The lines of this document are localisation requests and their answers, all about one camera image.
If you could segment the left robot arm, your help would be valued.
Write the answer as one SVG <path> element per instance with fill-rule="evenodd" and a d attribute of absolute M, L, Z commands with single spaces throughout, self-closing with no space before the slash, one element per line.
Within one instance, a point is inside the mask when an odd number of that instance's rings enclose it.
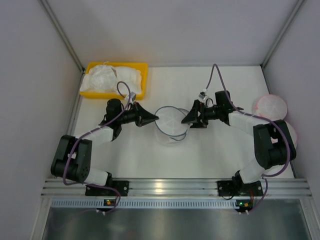
<path fill-rule="evenodd" d="M 134 123 L 143 127 L 159 119 L 145 110 L 138 102 L 123 105 L 119 99 L 107 101 L 106 113 L 101 123 L 82 135 L 63 135 L 58 143 L 50 173 L 62 178 L 67 186 L 82 184 L 98 188 L 111 188 L 112 174 L 91 167 L 94 144 L 98 146 L 114 141 L 122 131 L 122 125 Z"/>

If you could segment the clear mesh laundry bag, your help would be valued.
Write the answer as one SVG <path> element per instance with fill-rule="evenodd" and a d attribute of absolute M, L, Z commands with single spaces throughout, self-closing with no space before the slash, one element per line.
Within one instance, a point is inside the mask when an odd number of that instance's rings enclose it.
<path fill-rule="evenodd" d="M 164 146 L 174 146 L 182 142 L 190 126 L 182 124 L 182 120 L 188 115 L 189 111 L 184 108 L 167 105 L 160 107 L 155 115 L 155 138 Z"/>

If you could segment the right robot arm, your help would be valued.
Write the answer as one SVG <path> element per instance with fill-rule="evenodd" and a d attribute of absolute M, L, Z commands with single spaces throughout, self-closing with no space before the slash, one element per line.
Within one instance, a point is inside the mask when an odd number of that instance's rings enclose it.
<path fill-rule="evenodd" d="M 296 158 L 297 152 L 287 123 L 284 120 L 269 120 L 243 112 L 235 107 L 229 91 L 215 93 L 216 103 L 212 106 L 200 100 L 193 102 L 182 124 L 194 129 L 207 128 L 210 120 L 219 120 L 252 136 L 254 159 L 233 177 L 239 184 L 252 184 L 276 166 L 288 166 Z"/>

